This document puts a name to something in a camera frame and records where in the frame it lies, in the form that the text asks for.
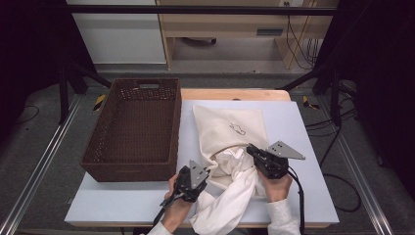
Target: wicker basket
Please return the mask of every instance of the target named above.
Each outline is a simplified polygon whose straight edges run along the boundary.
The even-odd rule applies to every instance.
[[[168,180],[180,115],[178,79],[116,79],[81,166],[98,182]]]

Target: table top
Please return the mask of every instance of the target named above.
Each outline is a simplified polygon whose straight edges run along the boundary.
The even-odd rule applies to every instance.
[[[194,99],[195,94],[212,94],[213,90],[182,89],[177,171],[183,165],[188,165],[190,160],[201,162],[198,134],[192,111],[194,105],[228,109],[261,109],[269,142],[282,140],[306,156],[305,161],[289,160],[304,190],[305,226],[326,227],[339,222],[297,103],[290,102],[288,93],[276,90],[264,92],[263,90],[228,89],[223,93],[219,92],[221,95],[219,100],[213,100],[212,96],[209,97],[211,100],[187,100],[190,97]],[[248,99],[247,96],[254,94],[269,99],[268,101],[244,100]],[[243,101],[229,101],[234,98]],[[212,186],[208,186],[206,190],[212,195],[220,194],[220,190]],[[98,183],[88,173],[85,173],[65,221],[74,226],[151,226],[160,210],[159,204],[167,191],[167,182]],[[288,200],[293,214],[300,216],[298,186],[295,183],[291,187]],[[265,227],[270,222],[265,204],[266,199],[252,198],[239,226]],[[188,218],[195,211],[196,207],[192,207]],[[190,226],[188,218],[183,226]]]

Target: printed logo on bag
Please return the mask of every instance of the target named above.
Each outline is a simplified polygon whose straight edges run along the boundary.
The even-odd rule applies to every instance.
[[[238,133],[238,134],[240,134],[240,135],[245,135],[245,134],[247,133],[245,130],[243,130],[243,129],[241,128],[241,126],[239,126],[239,125],[237,125],[237,124],[231,123],[231,124],[229,125],[229,127],[231,127],[233,130],[235,130],[235,132],[237,132],[237,133]]]

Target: hand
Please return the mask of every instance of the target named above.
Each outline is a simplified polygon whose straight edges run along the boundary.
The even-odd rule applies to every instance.
[[[177,179],[177,174],[173,175],[168,180],[169,191],[164,195],[164,198],[169,198],[174,191],[174,182]],[[174,230],[183,222],[187,214],[190,211],[193,203],[183,201],[183,199],[177,199],[173,204],[165,211],[164,218],[162,219],[162,225],[168,232],[173,233]]]
[[[269,203],[287,199],[291,183],[293,182],[293,178],[289,174],[284,175],[280,179],[268,179],[259,169],[256,171],[263,182]]]

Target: tripod leg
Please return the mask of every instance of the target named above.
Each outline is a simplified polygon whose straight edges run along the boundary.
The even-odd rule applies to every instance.
[[[342,125],[342,118],[340,116],[340,106],[339,106],[339,92],[340,92],[340,81],[339,74],[334,70],[334,75],[332,79],[332,94],[331,94],[331,105],[330,105],[330,115],[333,119],[333,123],[336,126]]]
[[[72,63],[72,67],[73,67],[75,70],[77,70],[77,71],[81,72],[82,74],[87,75],[87,76],[91,77],[92,79],[94,79],[95,81],[97,81],[97,82],[99,82],[99,83],[101,83],[101,84],[105,85],[106,87],[111,88],[111,85],[112,85],[112,84],[111,84],[109,81],[107,81],[107,80],[105,80],[104,78],[102,78],[102,77],[101,77],[100,75],[98,75],[97,73],[92,72],[92,71],[90,71],[90,70],[87,70],[86,68],[84,68],[84,67],[80,66],[80,65],[79,65],[79,64],[77,64],[77,63]]]
[[[280,88],[275,88],[275,89],[276,90],[286,90],[286,91],[290,91],[290,90],[296,88],[297,86],[303,84],[304,82],[306,82],[306,81],[308,81],[308,80],[310,80],[312,78],[318,77],[319,74],[321,73],[321,71],[324,70],[324,68],[325,67],[320,67],[318,69],[314,69],[314,70],[312,70],[312,71],[310,71],[310,72],[302,75],[301,77],[297,78],[296,80],[290,82],[289,84],[287,84],[287,85],[285,85],[283,87],[280,87]]]
[[[65,66],[62,65],[58,71],[59,92],[61,96],[61,120],[59,124],[64,123],[69,114],[68,84],[65,77]]]

